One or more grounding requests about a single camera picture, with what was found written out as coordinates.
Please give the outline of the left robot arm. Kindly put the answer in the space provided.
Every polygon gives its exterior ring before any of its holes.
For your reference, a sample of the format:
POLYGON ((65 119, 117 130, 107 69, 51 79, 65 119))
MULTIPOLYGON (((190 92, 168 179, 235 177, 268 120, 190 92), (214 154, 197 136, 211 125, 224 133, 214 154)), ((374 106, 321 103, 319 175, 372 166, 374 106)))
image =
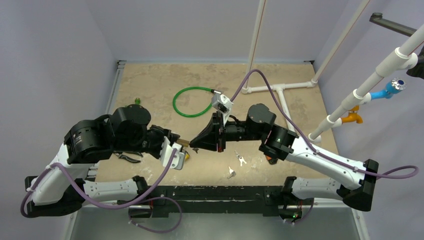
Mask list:
POLYGON ((181 170, 186 151, 180 136, 151 125, 151 114, 138 104, 117 108, 113 114, 82 120, 65 135, 55 158, 37 177, 25 180, 23 217, 59 217, 90 203, 103 209, 124 209, 142 205, 158 186, 148 186, 141 176, 121 182, 93 182, 83 179, 91 167, 115 153, 147 153, 160 160, 166 171, 181 170))

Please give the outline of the large brass padlock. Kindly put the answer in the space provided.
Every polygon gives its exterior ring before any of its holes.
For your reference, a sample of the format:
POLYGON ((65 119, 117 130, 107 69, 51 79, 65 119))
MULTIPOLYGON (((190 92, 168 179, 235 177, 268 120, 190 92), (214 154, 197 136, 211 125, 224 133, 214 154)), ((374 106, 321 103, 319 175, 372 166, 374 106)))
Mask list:
POLYGON ((184 147, 189 147, 190 146, 190 142, 184 139, 178 139, 176 141, 177 144, 184 146, 184 147))

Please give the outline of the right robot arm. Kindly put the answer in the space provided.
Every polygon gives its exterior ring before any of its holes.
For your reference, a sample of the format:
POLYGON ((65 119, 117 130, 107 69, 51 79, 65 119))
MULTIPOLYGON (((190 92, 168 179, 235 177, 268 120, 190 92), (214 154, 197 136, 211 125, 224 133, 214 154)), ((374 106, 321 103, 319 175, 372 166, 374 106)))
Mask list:
POLYGON ((280 196, 288 204, 298 199, 326 198, 342 201, 348 207, 369 212, 372 208, 378 162, 364 162, 341 157, 317 146, 308 146, 294 131, 275 124, 276 115, 257 103, 252 105, 244 121, 224 123, 223 114, 216 112, 207 126, 189 142, 190 147, 221 153, 227 142, 260 141, 258 147, 268 163, 289 161, 326 175, 327 179, 288 177, 280 196))

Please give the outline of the small yellow padlock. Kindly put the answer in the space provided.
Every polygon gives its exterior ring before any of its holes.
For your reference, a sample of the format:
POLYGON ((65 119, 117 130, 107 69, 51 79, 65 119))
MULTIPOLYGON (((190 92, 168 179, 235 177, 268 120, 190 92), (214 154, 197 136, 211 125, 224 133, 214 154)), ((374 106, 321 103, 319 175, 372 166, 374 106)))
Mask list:
POLYGON ((190 159, 190 157, 191 157, 191 155, 189 154, 189 152, 188 152, 188 151, 186 151, 186 152, 185 152, 184 160, 185 160, 185 161, 187 161, 187 160, 189 160, 189 159, 190 159))

